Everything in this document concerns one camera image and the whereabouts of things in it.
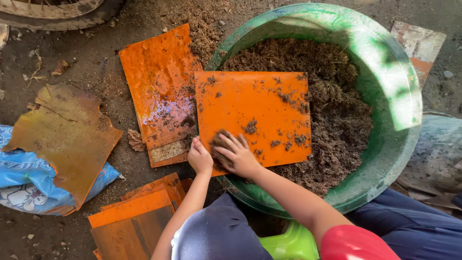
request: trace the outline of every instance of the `hand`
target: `hand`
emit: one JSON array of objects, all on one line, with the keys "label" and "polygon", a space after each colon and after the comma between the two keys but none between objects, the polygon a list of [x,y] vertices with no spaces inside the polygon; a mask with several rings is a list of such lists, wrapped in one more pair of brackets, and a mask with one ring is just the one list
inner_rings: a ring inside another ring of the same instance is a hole
[{"label": "hand", "polygon": [[212,176],[213,159],[200,141],[200,137],[194,137],[191,150],[188,153],[188,161],[197,175],[208,174]]},{"label": "hand", "polygon": [[237,140],[230,132],[226,132],[227,136],[219,134],[218,136],[226,142],[231,148],[231,151],[224,147],[215,147],[215,150],[230,159],[234,167],[230,167],[226,163],[222,163],[223,167],[243,178],[253,179],[263,167],[257,162],[257,159],[250,151],[249,142],[242,134],[239,134]]}]

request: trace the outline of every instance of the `blue plastic sack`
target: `blue plastic sack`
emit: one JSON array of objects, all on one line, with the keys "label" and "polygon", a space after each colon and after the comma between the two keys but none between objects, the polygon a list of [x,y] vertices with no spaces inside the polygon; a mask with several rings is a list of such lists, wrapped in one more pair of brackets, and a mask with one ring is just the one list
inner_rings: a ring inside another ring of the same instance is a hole
[{"label": "blue plastic sack", "polygon": [[[13,127],[0,125],[0,148],[11,139]],[[46,213],[63,206],[75,207],[72,195],[53,184],[55,170],[33,152],[16,149],[0,151],[0,204],[8,208],[33,213]],[[85,200],[87,202],[119,176],[108,162],[99,172]]]}]

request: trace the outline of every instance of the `coconut coir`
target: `coconut coir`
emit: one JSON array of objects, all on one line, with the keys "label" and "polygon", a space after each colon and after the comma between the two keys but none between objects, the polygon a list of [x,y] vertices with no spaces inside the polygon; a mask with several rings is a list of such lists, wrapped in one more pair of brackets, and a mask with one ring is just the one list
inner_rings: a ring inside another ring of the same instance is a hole
[{"label": "coconut coir", "polygon": [[353,87],[358,75],[346,52],[311,40],[269,39],[230,57],[223,71],[304,72],[309,91],[312,154],[307,161],[270,170],[325,195],[361,165],[372,131],[372,109]]}]

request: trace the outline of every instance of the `red shirt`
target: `red shirt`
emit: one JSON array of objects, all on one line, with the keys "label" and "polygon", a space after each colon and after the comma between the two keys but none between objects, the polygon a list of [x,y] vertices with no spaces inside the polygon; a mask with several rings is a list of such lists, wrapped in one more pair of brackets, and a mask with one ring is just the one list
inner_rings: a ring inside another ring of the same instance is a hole
[{"label": "red shirt", "polygon": [[353,225],[329,229],[321,241],[322,260],[399,260],[376,234]]}]

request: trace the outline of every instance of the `green plastic basin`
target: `green plastic basin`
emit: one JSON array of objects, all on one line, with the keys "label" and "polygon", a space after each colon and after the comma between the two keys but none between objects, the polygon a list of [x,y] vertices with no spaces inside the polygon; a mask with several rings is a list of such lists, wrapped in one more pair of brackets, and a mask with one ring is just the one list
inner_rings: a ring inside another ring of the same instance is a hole
[{"label": "green plastic basin", "polygon": [[[346,47],[359,71],[355,87],[373,108],[374,130],[362,165],[330,189],[325,200],[341,213],[373,200],[401,173],[419,138],[422,97],[404,49],[385,28],[359,12],[328,4],[296,4],[268,11],[239,27],[219,46],[207,70],[219,70],[233,54],[268,38],[311,39]],[[238,189],[233,195],[248,206],[291,218],[258,186],[233,175],[220,177],[224,178]]]}]

